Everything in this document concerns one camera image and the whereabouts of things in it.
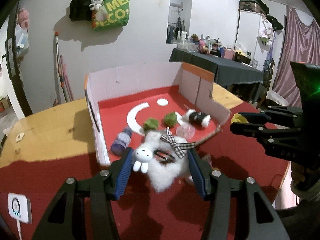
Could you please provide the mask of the white black socks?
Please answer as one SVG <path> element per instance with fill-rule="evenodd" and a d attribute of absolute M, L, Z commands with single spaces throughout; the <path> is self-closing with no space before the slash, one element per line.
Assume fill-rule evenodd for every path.
<path fill-rule="evenodd" d="M 197 112 L 195 109 L 189 109 L 183 115 L 183 118 L 193 125 L 207 128 L 211 121 L 211 116 L 204 112 Z"/>

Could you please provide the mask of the pink curtain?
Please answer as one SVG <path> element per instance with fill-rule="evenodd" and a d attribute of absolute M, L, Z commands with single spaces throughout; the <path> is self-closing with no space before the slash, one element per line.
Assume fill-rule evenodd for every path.
<path fill-rule="evenodd" d="M 309 25 L 303 23 L 297 11 L 287 6 L 284 45 L 273 91 L 282 96 L 289 106 L 301 107 L 300 91 L 291 69 L 291 62 L 319 65 L 319 25 L 315 20 Z"/>

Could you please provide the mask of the wall mirror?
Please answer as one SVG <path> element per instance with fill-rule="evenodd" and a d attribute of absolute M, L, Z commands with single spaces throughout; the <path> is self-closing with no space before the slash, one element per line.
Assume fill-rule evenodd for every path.
<path fill-rule="evenodd" d="M 193 0 L 170 0 L 167 43 L 179 43 L 189 36 Z"/>

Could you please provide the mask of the green tote bag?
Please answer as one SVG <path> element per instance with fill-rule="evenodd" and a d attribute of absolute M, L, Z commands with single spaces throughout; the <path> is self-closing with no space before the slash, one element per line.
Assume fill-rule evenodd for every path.
<path fill-rule="evenodd" d="M 130 0 L 103 0 L 98 11 L 92 11 L 92 29 L 109 30 L 128 24 Z"/>

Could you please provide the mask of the black hanging bag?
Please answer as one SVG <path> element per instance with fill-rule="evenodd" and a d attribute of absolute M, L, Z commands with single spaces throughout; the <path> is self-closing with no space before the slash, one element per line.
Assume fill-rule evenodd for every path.
<path fill-rule="evenodd" d="M 69 18 L 72 21 L 91 21 L 91 0 L 71 0 Z"/>

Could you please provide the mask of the white fluffy bunny hair clip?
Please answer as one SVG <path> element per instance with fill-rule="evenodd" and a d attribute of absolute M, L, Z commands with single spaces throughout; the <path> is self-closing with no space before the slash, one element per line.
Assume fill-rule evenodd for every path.
<path fill-rule="evenodd" d="M 190 174 L 188 151 L 194 146 L 193 142 L 173 135 L 169 128 L 148 131 L 143 143 L 134 150 L 133 170 L 146 174 L 153 189 L 163 192 L 176 178 Z"/>

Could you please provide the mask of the white square charger device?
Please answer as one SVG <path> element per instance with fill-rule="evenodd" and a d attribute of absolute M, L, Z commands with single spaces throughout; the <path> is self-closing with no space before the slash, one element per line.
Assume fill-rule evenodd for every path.
<path fill-rule="evenodd" d="M 10 217 L 22 223 L 32 223 L 31 202 L 23 194 L 8 194 L 8 212 Z"/>

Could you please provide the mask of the clear plastic small box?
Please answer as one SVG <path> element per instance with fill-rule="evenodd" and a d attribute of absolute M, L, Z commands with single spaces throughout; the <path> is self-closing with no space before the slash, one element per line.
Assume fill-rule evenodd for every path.
<path fill-rule="evenodd" d="M 183 124 L 176 128 L 176 135 L 186 140 L 191 139 L 195 135 L 195 127 L 189 124 Z"/>

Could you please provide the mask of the dark cloth side table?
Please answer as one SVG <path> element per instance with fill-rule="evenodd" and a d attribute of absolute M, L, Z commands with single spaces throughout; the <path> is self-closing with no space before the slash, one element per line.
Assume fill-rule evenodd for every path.
<path fill-rule="evenodd" d="M 214 74 L 214 82 L 222 87 L 230 85 L 263 83 L 263 72 L 230 59 L 188 52 L 178 48 L 172 50 L 170 62 L 186 62 Z"/>

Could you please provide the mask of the orange cardboard box tray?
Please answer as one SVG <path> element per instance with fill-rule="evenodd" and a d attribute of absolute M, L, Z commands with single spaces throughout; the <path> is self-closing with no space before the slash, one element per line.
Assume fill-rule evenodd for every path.
<path fill-rule="evenodd" d="M 100 166 L 109 166 L 118 156 L 111 151 L 116 136 L 129 126 L 130 147 L 143 141 L 143 124 L 148 118 L 159 122 L 175 112 L 178 125 L 188 110 L 209 114 L 207 128 L 197 126 L 188 139 L 197 145 L 213 137 L 231 114 L 212 98 L 214 74 L 185 62 L 132 64 L 90 73 L 85 78 L 85 97 L 93 122 L 95 151 Z"/>

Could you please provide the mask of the white wardrobe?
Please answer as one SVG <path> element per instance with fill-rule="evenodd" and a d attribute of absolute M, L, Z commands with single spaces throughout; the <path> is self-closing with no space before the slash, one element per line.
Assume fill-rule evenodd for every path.
<path fill-rule="evenodd" d="M 283 29 L 284 26 L 270 15 L 269 7 L 262 0 L 240 0 L 235 49 L 245 59 L 238 61 L 264 70 L 266 61 L 272 59 L 276 33 Z"/>

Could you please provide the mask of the dark blue ink bottle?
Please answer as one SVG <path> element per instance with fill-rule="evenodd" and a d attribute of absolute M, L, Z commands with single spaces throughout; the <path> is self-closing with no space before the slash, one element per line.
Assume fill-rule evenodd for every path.
<path fill-rule="evenodd" d="M 121 156 L 131 142 L 132 129 L 126 126 L 112 142 L 111 151 L 117 156 Z"/>

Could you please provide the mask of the red knitted table cloth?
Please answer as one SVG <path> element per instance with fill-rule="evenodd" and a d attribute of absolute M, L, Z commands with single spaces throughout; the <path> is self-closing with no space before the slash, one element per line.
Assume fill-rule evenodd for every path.
<path fill-rule="evenodd" d="M 24 132 L 20 142 L 16 136 Z M 274 200 L 288 162 L 269 157 L 253 138 L 233 135 L 229 124 L 198 148 L 229 178 L 253 177 Z M 50 201 L 68 177 L 91 178 L 99 172 L 92 123 L 84 99 L 65 103 L 18 121 L 1 153 L 1 214 L 15 235 L 31 239 Z M 32 223 L 8 212 L 8 194 L 30 199 Z M 182 179 L 156 193 L 147 177 L 132 173 L 125 194 L 112 204 L 122 239 L 200 239 L 209 204 Z"/>

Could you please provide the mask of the white plush keychain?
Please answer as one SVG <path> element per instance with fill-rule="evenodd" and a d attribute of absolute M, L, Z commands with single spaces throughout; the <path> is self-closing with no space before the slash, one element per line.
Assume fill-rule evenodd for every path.
<path fill-rule="evenodd" d="M 91 0 L 91 4 L 89 4 L 89 8 L 91 11 L 98 11 L 102 5 L 103 5 L 103 0 Z"/>

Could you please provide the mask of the yellow pink doll figure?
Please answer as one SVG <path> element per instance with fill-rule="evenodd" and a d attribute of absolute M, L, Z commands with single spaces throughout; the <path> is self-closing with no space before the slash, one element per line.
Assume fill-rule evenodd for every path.
<path fill-rule="evenodd" d="M 210 154 L 204 155 L 201 159 L 206 161 L 212 167 L 212 159 L 211 159 Z M 191 174 L 187 175 L 185 177 L 185 181 L 190 185 L 194 185 L 193 178 L 192 178 Z"/>

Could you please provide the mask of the black door frame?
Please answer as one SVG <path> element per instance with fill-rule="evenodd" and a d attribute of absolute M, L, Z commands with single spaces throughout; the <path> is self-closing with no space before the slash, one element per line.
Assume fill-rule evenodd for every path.
<path fill-rule="evenodd" d="M 7 62 L 7 71 L 9 81 L 12 84 L 13 96 L 10 96 L 12 106 L 19 119 L 32 115 L 32 110 L 25 95 L 20 70 L 18 68 L 18 56 L 16 47 L 16 24 L 19 10 L 17 2 L 11 10 L 8 18 L 7 38 L 5 39 L 5 59 Z"/>

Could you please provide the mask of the pink plush toy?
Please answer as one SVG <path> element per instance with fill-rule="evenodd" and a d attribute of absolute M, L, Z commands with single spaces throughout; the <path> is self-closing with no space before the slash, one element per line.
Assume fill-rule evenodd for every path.
<path fill-rule="evenodd" d="M 26 31 L 29 30 L 29 12 L 26 9 L 22 8 L 20 10 L 17 16 L 17 22 L 22 29 L 25 29 Z"/>

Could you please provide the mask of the yellow bottle cap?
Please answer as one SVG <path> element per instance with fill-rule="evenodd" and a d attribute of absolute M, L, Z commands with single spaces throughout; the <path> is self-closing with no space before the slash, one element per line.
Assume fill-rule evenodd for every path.
<path fill-rule="evenodd" d="M 248 124 L 248 120 L 243 116 L 241 115 L 240 113 L 235 113 L 231 119 L 231 124 L 233 123 L 242 123 L 242 124 Z"/>

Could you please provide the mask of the small tag on table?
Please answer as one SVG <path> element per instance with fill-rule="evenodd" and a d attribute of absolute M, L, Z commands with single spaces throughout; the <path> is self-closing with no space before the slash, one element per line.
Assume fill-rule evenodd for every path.
<path fill-rule="evenodd" d="M 18 134 L 18 135 L 16 136 L 15 142 L 20 142 L 20 141 L 23 139 L 24 135 L 25 135 L 24 132 Z"/>

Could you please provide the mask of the green scrunchie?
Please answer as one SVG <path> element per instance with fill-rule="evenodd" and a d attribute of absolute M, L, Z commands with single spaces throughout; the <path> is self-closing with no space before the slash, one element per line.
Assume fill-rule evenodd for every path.
<path fill-rule="evenodd" d="M 157 130 L 159 126 L 159 121 L 155 118 L 148 118 L 143 124 L 143 131 L 147 133 L 148 131 Z"/>
<path fill-rule="evenodd" d="M 177 115 L 175 112 L 171 112 L 165 115 L 163 122 L 166 127 L 174 127 L 177 124 Z"/>

